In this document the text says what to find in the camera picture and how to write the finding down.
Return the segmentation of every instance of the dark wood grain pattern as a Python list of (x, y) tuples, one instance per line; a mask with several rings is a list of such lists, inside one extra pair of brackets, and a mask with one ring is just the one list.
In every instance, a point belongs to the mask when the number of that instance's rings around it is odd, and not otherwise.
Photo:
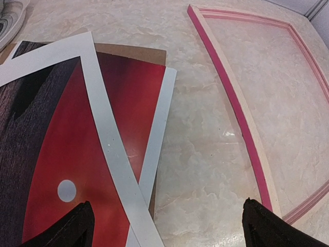
[[(15, 56), (40, 46), (24, 42)], [(22, 243), (26, 204), (39, 151), (78, 62), (79, 58), (70, 59), (0, 88), (0, 246)]]

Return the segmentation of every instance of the pink foam strip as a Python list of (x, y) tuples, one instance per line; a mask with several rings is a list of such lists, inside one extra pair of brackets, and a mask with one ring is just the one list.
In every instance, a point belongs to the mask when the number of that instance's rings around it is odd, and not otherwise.
[(223, 66), (221, 60), (218, 57), (213, 44), (209, 40), (209, 37), (208, 37), (206, 31), (204, 30), (202, 24), (200, 23), (200, 20), (197, 18), (196, 14), (194, 13), (193, 8), (191, 6), (189, 6), (187, 12), (197, 30), (197, 32), (199, 33), (207, 51), (211, 57), (213, 64), (215, 65), (217, 73), (218, 73), (219, 77), (221, 78), (225, 91), (226, 91), (228, 98), (234, 109), (237, 121), (241, 128), (242, 136), (246, 143), (246, 147), (247, 147), (247, 150), (249, 153), (251, 164), (252, 164), (252, 167), (253, 167), (253, 170), (255, 173), (257, 185), (258, 185), (261, 199), (262, 199), (262, 203), (266, 208), (268, 208), (269, 210), (272, 211), (272, 204), (271, 204), (271, 200), (269, 197), (264, 172), (263, 172), (261, 162), (260, 162), (258, 154), (257, 154), (256, 146), (254, 144), (254, 141), (252, 139), (252, 136), (251, 136), (248, 124), (247, 124), (247, 120), (245, 118), (245, 115), (243, 114), (239, 100), (237, 99), (233, 86), (230, 82), (230, 79), (224, 69), (224, 66)]

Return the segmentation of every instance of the white strip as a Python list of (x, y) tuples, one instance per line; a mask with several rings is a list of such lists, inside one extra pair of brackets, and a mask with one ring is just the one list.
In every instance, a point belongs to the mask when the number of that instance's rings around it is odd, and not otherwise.
[(75, 57), (81, 59), (103, 153), (134, 234), (143, 247), (164, 247), (126, 155), (90, 32), (45, 45), (0, 65), (0, 86)]
[[(175, 69), (166, 67), (139, 179), (139, 188), (147, 206), (150, 206), (155, 174), (158, 167), (163, 136), (165, 134), (171, 98), (174, 91), (176, 74), (177, 71)], [(138, 241), (131, 227), (129, 228), (125, 246), (139, 247)]]

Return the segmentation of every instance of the white dot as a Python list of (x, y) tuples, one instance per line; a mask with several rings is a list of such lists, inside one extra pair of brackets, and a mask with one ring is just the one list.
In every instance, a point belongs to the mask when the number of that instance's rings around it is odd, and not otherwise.
[(76, 197), (77, 189), (71, 180), (63, 180), (57, 188), (57, 194), (63, 202), (70, 202)]

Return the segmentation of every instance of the pink frame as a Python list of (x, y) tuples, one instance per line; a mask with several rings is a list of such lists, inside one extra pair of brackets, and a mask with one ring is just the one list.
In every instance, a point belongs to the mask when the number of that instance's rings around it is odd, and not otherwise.
[[(208, 9), (192, 5), (189, 5), (188, 7), (188, 15), (190, 16), (213, 61), (213, 64), (215, 65), (217, 73), (221, 78), (225, 91), (232, 104), (250, 156), (262, 203), (279, 217), (282, 217), (278, 203), (278, 196), (259, 133), (255, 127), (248, 109), (248, 105), (242, 94), (240, 86), (236, 81), (235, 75), (231, 70), (229, 63), (205, 18), (239, 20), (285, 28), (304, 54), (329, 103), (329, 87), (327, 80), (305, 42), (290, 23), (274, 20), (243, 10), (227, 8)], [(289, 224), (294, 224), (301, 218), (308, 218), (313, 211), (318, 209), (329, 198), (328, 192), (329, 180), (307, 200), (282, 218)]]

